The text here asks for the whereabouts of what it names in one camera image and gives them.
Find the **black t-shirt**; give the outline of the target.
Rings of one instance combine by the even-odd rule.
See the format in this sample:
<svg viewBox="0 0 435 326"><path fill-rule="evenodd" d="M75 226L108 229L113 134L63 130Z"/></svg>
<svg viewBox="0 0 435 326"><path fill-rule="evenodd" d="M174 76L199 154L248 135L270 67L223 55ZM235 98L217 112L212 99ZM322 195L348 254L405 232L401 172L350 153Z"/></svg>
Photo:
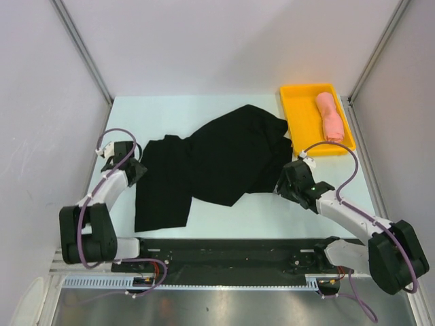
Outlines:
<svg viewBox="0 0 435 326"><path fill-rule="evenodd" d="M244 194L271 193L292 160L288 123L244 105L184 139L167 135L143 150L136 184L136 232L186 226L192 199L233 206Z"/></svg>

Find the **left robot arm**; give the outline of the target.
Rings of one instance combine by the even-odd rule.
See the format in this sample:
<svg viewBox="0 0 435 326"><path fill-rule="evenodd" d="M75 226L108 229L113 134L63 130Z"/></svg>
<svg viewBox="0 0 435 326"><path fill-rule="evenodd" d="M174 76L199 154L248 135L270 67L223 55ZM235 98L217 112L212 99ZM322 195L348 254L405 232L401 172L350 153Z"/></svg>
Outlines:
<svg viewBox="0 0 435 326"><path fill-rule="evenodd" d="M124 260L135 271L145 270L150 254L140 249L138 238L116 236L110 211L121 193L132 187L147 168L135 158L133 141L110 142L97 150L106 159L95 188L74 206L59 212L60 243L66 264Z"/></svg>

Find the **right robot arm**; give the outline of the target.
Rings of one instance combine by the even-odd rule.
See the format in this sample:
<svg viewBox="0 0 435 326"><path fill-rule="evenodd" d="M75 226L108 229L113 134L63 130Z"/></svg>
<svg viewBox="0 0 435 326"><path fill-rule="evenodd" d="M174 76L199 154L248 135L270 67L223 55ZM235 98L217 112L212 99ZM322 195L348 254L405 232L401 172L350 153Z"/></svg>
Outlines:
<svg viewBox="0 0 435 326"><path fill-rule="evenodd" d="M339 200L330 184L314 181L309 165L303 160L283 167L275 193L332 220L360 241L354 244L333 236L323 240L313 256L314 266L320 272L346 267L371 276L380 289L394 295L416 284L430 269L411 224L370 216Z"/></svg>

